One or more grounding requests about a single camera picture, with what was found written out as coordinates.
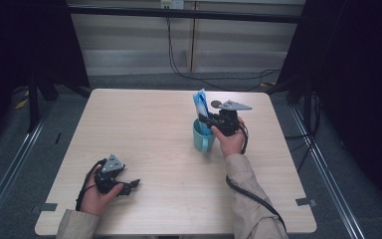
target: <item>metal bracket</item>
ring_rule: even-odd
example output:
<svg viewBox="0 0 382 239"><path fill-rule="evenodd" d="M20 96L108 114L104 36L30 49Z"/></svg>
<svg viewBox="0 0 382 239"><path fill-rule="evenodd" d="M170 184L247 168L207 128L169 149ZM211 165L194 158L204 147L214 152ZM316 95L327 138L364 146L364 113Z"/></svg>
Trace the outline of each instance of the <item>metal bracket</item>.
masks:
<svg viewBox="0 0 382 239"><path fill-rule="evenodd" d="M243 110L251 110L252 108L246 105L242 105L233 101L227 101L223 104L219 104L217 106L214 106L212 104L212 107L217 109L222 109L225 111L243 111Z"/></svg>
<svg viewBox="0 0 382 239"><path fill-rule="evenodd" d="M115 170L123 170L124 168L125 164L121 163L114 154L111 154L101 171L107 173Z"/></svg>

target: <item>person's left hand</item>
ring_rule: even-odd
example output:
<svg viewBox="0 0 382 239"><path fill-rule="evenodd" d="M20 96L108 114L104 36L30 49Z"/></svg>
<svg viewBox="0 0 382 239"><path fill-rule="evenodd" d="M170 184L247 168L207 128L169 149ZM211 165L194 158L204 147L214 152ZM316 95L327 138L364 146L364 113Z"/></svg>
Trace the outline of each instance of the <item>person's left hand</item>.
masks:
<svg viewBox="0 0 382 239"><path fill-rule="evenodd" d="M108 194L100 193L95 182L95 174L99 168L101 168L101 165L98 165L95 170L93 170L89 178L89 182L86 186L86 188L89 189L85 193L80 211L101 217L107 211L109 203L118 195L123 184L117 184Z"/></svg>

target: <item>mug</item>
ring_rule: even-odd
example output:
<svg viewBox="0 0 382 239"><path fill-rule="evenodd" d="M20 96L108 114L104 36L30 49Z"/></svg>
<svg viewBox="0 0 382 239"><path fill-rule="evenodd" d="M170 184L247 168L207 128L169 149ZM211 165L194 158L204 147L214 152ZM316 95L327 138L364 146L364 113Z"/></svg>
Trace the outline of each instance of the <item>mug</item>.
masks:
<svg viewBox="0 0 382 239"><path fill-rule="evenodd" d="M193 135L194 135L194 147L199 151L207 152L212 146L216 139L216 136L212 133L210 135L201 134L200 122L198 119L194 120L193 123Z"/></svg>

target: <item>tabletop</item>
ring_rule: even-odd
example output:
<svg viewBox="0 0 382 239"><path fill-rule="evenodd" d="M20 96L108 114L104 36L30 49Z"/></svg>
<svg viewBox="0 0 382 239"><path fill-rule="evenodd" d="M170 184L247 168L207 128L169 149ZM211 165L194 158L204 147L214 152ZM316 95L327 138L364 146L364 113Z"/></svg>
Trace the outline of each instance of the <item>tabletop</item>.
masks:
<svg viewBox="0 0 382 239"><path fill-rule="evenodd" d="M209 152L194 148L196 115L191 91L94 90L80 119L47 203L36 224L39 235L56 235L67 208L74 209L86 173L115 154L126 168L117 180L141 179L100 219L98 235L233 234L233 191L219 141ZM288 233L310 233L316 223L268 95L206 92L207 101L231 100L249 131L246 156L257 180L281 214ZM218 110L209 106L211 113Z"/></svg>

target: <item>person's right hand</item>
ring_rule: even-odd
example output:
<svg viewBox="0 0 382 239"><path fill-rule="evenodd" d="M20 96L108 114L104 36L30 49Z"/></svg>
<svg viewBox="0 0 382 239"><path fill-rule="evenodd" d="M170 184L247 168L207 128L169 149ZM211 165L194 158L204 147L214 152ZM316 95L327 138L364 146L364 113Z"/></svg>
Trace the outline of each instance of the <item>person's right hand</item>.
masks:
<svg viewBox="0 0 382 239"><path fill-rule="evenodd" d="M241 124L244 124L241 118L238 118L238 120ZM235 134L231 136L224 136L214 125L211 127L211 130L216 138L220 141L220 148L225 158L235 153L241 153L245 141L245 136L240 128Z"/></svg>

